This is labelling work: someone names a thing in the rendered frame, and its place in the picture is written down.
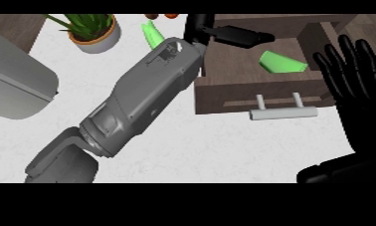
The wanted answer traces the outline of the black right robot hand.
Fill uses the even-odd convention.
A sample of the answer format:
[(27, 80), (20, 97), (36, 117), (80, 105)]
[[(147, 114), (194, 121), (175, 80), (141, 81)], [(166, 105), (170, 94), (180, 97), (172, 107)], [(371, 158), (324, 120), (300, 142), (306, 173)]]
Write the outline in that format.
[(304, 168), (298, 183), (376, 184), (376, 53), (366, 40), (338, 37), (341, 53), (328, 44), (313, 59), (335, 99), (354, 152)]

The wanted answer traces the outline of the green plant in grey pot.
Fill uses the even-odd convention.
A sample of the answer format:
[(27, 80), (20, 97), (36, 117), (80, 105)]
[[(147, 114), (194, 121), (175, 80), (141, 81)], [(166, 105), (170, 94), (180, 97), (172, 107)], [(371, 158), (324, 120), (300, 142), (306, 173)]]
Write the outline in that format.
[(45, 17), (65, 27), (64, 32), (85, 53), (102, 54), (119, 44), (123, 31), (114, 14), (67, 14), (68, 21), (51, 14)]

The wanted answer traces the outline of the grey appliance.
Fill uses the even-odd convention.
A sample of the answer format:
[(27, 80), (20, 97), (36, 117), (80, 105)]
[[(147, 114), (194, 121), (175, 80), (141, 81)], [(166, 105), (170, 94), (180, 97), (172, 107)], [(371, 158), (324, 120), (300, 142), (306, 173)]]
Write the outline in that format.
[(24, 119), (58, 94), (57, 73), (0, 36), (0, 116)]

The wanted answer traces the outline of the brown wooden drawer front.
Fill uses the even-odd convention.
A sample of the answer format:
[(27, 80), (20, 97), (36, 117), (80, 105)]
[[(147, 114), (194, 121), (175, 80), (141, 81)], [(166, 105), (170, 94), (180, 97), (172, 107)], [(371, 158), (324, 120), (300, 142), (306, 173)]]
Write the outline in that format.
[(332, 107), (335, 100), (322, 80), (248, 84), (213, 84), (210, 78), (194, 82), (195, 113), (239, 113), (257, 110), (257, 95), (263, 95), (269, 109), (293, 108), (294, 93), (300, 93), (307, 107)]

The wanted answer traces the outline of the brown wooden drawer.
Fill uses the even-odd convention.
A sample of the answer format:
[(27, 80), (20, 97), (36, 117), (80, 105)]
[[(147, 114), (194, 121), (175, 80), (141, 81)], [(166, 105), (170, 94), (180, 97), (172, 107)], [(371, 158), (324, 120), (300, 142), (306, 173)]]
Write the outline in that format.
[(293, 108), (294, 93), (300, 93), (307, 107), (332, 107), (335, 100), (322, 80), (248, 84), (213, 84), (210, 78), (194, 82), (195, 113), (239, 113), (257, 110), (257, 95), (263, 95), (269, 109)]
[[(210, 42), (204, 56), (206, 74), (213, 84), (248, 84), (322, 80), (313, 54), (338, 44), (338, 33), (356, 18), (353, 14), (219, 14), (214, 25), (270, 33), (275, 41), (251, 49)], [(272, 74), (259, 64), (266, 51), (306, 63), (301, 73)]]

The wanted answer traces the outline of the light green pointed object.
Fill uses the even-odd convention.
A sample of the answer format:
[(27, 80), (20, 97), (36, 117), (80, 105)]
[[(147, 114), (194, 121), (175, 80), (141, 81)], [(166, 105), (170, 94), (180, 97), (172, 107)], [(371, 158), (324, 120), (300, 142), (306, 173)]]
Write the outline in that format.
[(161, 42), (166, 40), (166, 37), (157, 28), (154, 21), (150, 21), (147, 24), (144, 24), (142, 29), (150, 46), (152, 49), (155, 49)]

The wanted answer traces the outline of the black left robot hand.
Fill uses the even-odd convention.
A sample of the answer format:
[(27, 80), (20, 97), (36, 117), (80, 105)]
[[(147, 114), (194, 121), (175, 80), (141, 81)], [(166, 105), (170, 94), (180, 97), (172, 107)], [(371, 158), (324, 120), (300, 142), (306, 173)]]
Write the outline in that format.
[(214, 14), (189, 14), (186, 21), (185, 40), (189, 43), (209, 45), (210, 39), (219, 43), (250, 49), (275, 41), (269, 33), (256, 32), (235, 26), (214, 27)]

